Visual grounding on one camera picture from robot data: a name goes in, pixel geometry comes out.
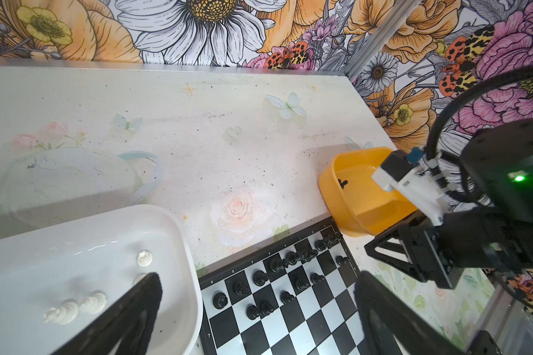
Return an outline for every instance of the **yellow plastic container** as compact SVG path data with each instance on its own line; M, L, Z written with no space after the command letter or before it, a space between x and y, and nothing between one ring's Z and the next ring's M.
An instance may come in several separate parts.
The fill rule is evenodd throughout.
M378 235L417 210L397 190L387 192L371 179L391 152L379 147L341 153L320 175L324 201L339 229L348 236ZM338 179L348 181L343 189Z

